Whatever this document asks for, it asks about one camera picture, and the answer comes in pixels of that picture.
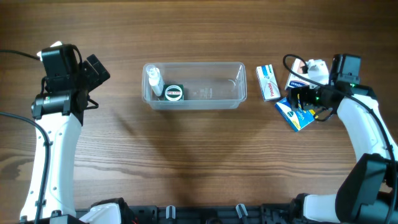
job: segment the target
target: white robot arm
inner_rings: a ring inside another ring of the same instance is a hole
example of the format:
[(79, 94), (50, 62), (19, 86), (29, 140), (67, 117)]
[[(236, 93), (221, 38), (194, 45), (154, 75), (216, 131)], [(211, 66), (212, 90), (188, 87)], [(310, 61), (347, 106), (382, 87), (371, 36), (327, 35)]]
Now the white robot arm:
[[(373, 109), (381, 120), (393, 149), (396, 149), (397, 145), (380, 116), (377, 101), (369, 96), (354, 95), (354, 97)], [(347, 129), (357, 162), (363, 154), (379, 154), (385, 159), (390, 159), (379, 126), (361, 105), (351, 99), (344, 98), (337, 109), (337, 115)], [(394, 151), (394, 156), (395, 158), (398, 157), (397, 151)], [(340, 223), (336, 215), (335, 202), (336, 194), (308, 195), (304, 200), (303, 215), (309, 220), (318, 222)]]
[[(62, 214), (75, 216), (73, 167), (81, 123), (75, 115), (62, 116), (61, 113), (43, 115), (42, 119), (36, 122), (46, 130), (50, 141), (52, 141), (47, 185), (45, 186), (44, 200), (46, 203), (42, 209), (42, 218), (51, 217), (53, 211), (61, 211)], [(38, 130), (36, 137), (32, 180), (24, 208), (21, 211), (21, 220), (34, 220), (36, 216), (45, 159), (44, 138)]]

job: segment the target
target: blue packaging box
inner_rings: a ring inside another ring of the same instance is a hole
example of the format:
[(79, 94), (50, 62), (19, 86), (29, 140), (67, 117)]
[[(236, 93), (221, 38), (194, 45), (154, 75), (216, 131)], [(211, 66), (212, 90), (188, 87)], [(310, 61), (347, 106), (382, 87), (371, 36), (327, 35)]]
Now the blue packaging box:
[(299, 109), (298, 111), (292, 111), (286, 97), (277, 102), (275, 107), (295, 132), (300, 131), (314, 120), (314, 110), (304, 111)]

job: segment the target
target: wood grain surface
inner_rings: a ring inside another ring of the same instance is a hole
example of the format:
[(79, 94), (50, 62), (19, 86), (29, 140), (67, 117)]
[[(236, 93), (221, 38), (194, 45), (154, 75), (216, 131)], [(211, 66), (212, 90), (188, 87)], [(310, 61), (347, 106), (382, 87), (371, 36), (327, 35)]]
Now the wood grain surface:
[[(255, 68), (272, 64), (282, 90), (285, 54), (328, 65), (334, 54), (362, 56), (362, 84), (373, 87), (398, 137), (397, 1), (62, 2), (0, 4), (0, 49), (35, 54), (62, 40), (95, 54), (111, 74), (91, 94), (99, 109), (85, 113), (76, 208), (114, 197), (129, 205), (259, 205), (335, 193), (355, 164), (341, 121), (295, 133), (262, 100)], [(147, 62), (242, 62), (248, 98), (236, 110), (153, 111), (141, 98)], [(37, 61), (1, 54), (0, 111), (31, 117), (44, 75)], [(19, 219), (34, 151), (33, 127), (1, 117), (1, 223)]]

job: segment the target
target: white box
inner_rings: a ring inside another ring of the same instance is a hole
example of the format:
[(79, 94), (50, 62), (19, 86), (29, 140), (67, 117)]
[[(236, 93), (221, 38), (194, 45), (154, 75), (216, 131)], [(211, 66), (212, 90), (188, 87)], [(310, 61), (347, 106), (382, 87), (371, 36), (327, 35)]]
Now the white box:
[[(292, 65), (292, 71), (303, 76), (304, 78), (311, 79), (315, 82), (321, 83), (321, 84), (328, 84), (329, 81), (329, 71), (328, 67), (326, 66), (326, 63), (320, 59), (318, 60), (309, 60), (306, 62), (307, 67), (308, 67), (308, 73), (303, 74), (302, 67), (304, 66), (304, 63), (300, 60), (297, 59), (294, 61)], [(285, 90), (289, 90), (291, 88), (296, 88), (296, 87), (301, 87), (301, 86), (307, 86), (311, 85), (311, 88), (314, 88), (316, 85), (311, 84), (305, 80), (302, 80), (301, 78), (289, 74), (289, 77), (286, 82)]]
[(279, 99), (280, 92), (272, 65), (259, 66), (256, 68), (256, 73), (264, 101)]

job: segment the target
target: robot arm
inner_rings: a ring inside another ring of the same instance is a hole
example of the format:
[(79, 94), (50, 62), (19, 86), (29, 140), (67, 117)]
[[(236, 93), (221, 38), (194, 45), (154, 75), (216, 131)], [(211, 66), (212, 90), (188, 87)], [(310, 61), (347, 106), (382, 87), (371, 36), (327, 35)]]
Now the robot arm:
[[(46, 130), (52, 141), (42, 218), (51, 217), (53, 211), (75, 216), (73, 166), (81, 123), (75, 115), (62, 116), (61, 113), (43, 115), (42, 119), (36, 122)], [(36, 131), (36, 136), (37, 144), (32, 181), (24, 208), (21, 211), (21, 220), (34, 220), (36, 216), (45, 158), (44, 140), (40, 131)]]
[(390, 222), (398, 223), (398, 213), (390, 206), (393, 195), (379, 191), (383, 182), (391, 187), (396, 181), (393, 175), (396, 162), (391, 161), (386, 146), (389, 141), (392, 153), (397, 158), (394, 150), (397, 145), (381, 118), (373, 90), (359, 85), (360, 61), (354, 55), (335, 55), (328, 85), (319, 84), (315, 88), (304, 86), (289, 91), (288, 99), (293, 110), (322, 108), (322, 111), (331, 111), (327, 118), (333, 114), (339, 116), (347, 129), (357, 160), (337, 194), (304, 195), (293, 201), (295, 205), (302, 204), (300, 213), (309, 220), (384, 223), (391, 209)]
[[(397, 148), (396, 143), (391, 138), (391, 135), (388, 132), (386, 125), (384, 124), (380, 116), (377, 101), (369, 96), (354, 95), (354, 97), (361, 100), (368, 107), (374, 110), (377, 117), (381, 120), (384, 129), (387, 131), (387, 135), (390, 140), (390, 143), (392, 144), (392, 147), (396, 149)], [(351, 142), (354, 147), (355, 156), (358, 163), (360, 163), (360, 160), (364, 156), (364, 154), (368, 155), (378, 154), (382, 158), (388, 160), (390, 159), (390, 156), (385, 148), (385, 143), (384, 140), (382, 139), (382, 135), (376, 121), (361, 105), (357, 104), (351, 99), (344, 98), (337, 109), (337, 115), (347, 129), (349, 138), (351, 139)], [(376, 185), (378, 184), (378, 186), (375, 186), (375, 189), (377, 189), (377, 193), (379, 192), (379, 188), (381, 182), (383, 181), (383, 177), (384, 175), (374, 175), (371, 177), (371, 180), (368, 180), (369, 182), (376, 183)], [(356, 187), (356, 185), (355, 184), (346, 185), (346, 188), (353, 188), (353, 187)], [(375, 189), (373, 189), (371, 192), (367, 191), (366, 193), (368, 194), (368, 196), (370, 196), (372, 193), (374, 194), (376, 192)], [(340, 220), (336, 212), (341, 210), (342, 207), (341, 204), (345, 204), (346, 200), (349, 200), (347, 196), (343, 196), (345, 194), (343, 191), (340, 191), (340, 193), (341, 193), (340, 198), (342, 198), (340, 200), (340, 203), (336, 203), (337, 194), (306, 196), (303, 202), (303, 215), (307, 219), (318, 222), (340, 223)], [(377, 199), (377, 194), (376, 195), (374, 194), (372, 197), (373, 198), (370, 199), (370, 202), (375, 203)], [(376, 219), (372, 220), (369, 217), (367, 217), (368, 223), (384, 223), (389, 208), (388, 203), (389, 201), (387, 201), (387, 203), (385, 203), (384, 205), (380, 204), (380, 206), (383, 209), (378, 208), (377, 213), (375, 213), (377, 214)], [(349, 214), (354, 209), (359, 210), (359, 207), (355, 208), (354, 206), (352, 206), (351, 208), (342, 211), (340, 213), (346, 215)]]
[[(75, 51), (79, 54), (80, 63), (76, 60)], [(42, 91), (32, 104), (32, 115), (50, 138), (50, 155), (46, 158), (44, 138), (37, 130), (32, 180), (20, 222), (35, 220), (40, 206), (37, 199), (45, 159), (49, 161), (49, 168), (45, 176), (47, 181), (39, 217), (76, 215), (73, 203), (73, 167), (84, 110), (98, 107), (88, 94), (110, 77), (95, 55), (83, 62), (77, 47), (71, 44), (57, 42), (38, 55), (47, 76), (43, 78)]]

